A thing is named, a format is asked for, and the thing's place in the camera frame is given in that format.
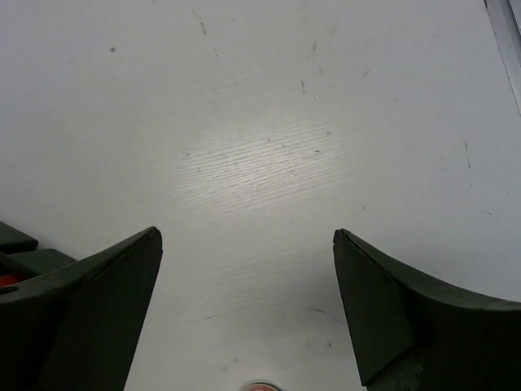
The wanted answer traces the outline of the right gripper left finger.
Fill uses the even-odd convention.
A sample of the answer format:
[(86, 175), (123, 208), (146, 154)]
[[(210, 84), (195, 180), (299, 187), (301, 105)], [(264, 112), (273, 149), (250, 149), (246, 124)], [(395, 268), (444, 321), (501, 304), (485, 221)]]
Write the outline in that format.
[(4, 390), (122, 390), (163, 255), (149, 227), (1, 288)]

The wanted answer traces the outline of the small silver-lid spice jar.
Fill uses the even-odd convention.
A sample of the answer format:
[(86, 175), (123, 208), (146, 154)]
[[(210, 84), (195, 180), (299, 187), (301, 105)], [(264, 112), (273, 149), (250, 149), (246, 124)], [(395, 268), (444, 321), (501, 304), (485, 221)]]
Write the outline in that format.
[(254, 380), (241, 387), (241, 391), (280, 391), (281, 389), (268, 381)]

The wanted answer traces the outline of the red-lid dark sauce jar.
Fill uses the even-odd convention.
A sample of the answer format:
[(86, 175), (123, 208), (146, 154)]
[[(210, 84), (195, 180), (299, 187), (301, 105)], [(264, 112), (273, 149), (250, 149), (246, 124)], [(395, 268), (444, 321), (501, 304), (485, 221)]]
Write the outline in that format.
[(10, 286), (18, 282), (18, 278), (15, 275), (1, 275), (0, 276), (0, 287)]

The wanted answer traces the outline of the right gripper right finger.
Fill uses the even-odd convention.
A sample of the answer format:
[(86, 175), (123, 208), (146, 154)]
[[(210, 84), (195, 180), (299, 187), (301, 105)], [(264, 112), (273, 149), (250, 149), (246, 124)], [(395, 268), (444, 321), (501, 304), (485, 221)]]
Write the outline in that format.
[(446, 283), (345, 229), (333, 253), (366, 389), (519, 389), (518, 302)]

